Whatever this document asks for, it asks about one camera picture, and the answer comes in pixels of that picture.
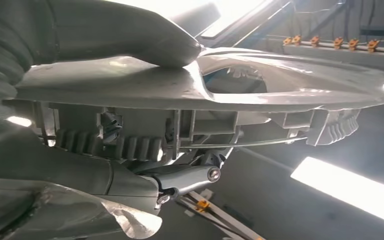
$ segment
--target crumpled metal sheet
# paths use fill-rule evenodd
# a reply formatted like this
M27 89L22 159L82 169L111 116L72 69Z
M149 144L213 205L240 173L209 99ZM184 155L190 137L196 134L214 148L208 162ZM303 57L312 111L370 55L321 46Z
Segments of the crumpled metal sheet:
M132 239L146 239L162 224L158 216L50 182L0 179L0 197L5 191L29 192L35 200L26 216L0 229L0 239L71 240L121 231ZM5 218L7 213L0 214Z

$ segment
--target yellow clamp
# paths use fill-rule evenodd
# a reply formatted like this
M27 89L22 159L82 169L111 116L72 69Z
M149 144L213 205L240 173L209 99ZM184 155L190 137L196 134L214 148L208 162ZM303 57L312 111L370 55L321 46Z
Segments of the yellow clamp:
M283 45L286 46L286 45L289 45L292 43L292 38L291 37L287 37L285 40L283 40Z
M337 37L335 41L333 41L333 47L335 49L340 49L342 47L342 44L344 43L343 37Z
M319 43L320 43L320 37L319 36L314 36L314 37L312 37L312 39L311 39L311 46L313 47L313 48L316 48L316 47L318 47L319 46Z
M353 39L349 40L349 42L348 42L349 50L350 51L355 51L358 44L359 44L359 40L356 39L356 38L353 38Z
M205 210L210 206L210 203L205 201L205 200L201 200L199 202L196 203L196 206L195 206L195 210L198 211L199 213L202 213L202 212L205 212Z
M301 35L296 35L292 39L292 43L295 44L296 46L301 44Z
M374 53L376 51L376 48L378 47L379 40L371 40L367 44L367 50L369 53Z

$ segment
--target metal pipe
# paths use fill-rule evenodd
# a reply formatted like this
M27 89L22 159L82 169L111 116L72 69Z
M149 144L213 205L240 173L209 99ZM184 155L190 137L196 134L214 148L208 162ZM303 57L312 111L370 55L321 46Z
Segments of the metal pipe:
M311 42L309 41L302 41L301 42L301 45L304 45L304 46L311 46ZM318 44L319 47L326 47L326 48L334 48L334 44L333 43L327 43L327 42L321 42ZM349 49L348 45L344 44L341 46L341 48L343 49ZM367 51L367 49L369 49L367 46L357 46L355 48L356 50L361 50L361 51ZM380 52L380 53L384 53L384 47L377 47L376 48L376 52Z
M224 149L224 148L237 148L237 147L256 147L271 144L282 144L293 141L307 139L306 136L286 137L273 140L252 141L252 142L240 142L240 143L227 143L227 144L192 144L187 146L181 146L181 149Z

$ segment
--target metal frame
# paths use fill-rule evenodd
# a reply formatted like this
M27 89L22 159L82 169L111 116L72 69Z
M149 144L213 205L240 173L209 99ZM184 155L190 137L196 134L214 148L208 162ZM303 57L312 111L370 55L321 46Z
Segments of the metal frame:
M215 225L220 230L222 230L224 233L226 233L229 237L235 239L235 240L265 240L262 236L258 235L255 231L250 229L249 227L242 224L240 221L236 220L229 214L227 214L225 211L223 211L221 208L217 207L214 203L210 202L208 199L204 198L200 194L198 194L195 191L191 191L187 194L187 196L191 199L193 199L196 202L199 201L206 201L209 203L209 206L207 207L207 211L197 211L194 210L195 214L203 215L204 217L213 220L217 222L218 224L225 226L231 230L233 230L236 233L239 233L243 236L248 237L248 239L244 239L243 237L228 231L220 226ZM186 200L185 198L180 198L180 200L183 204L186 204L191 209L195 209L195 205L192 204L190 201Z

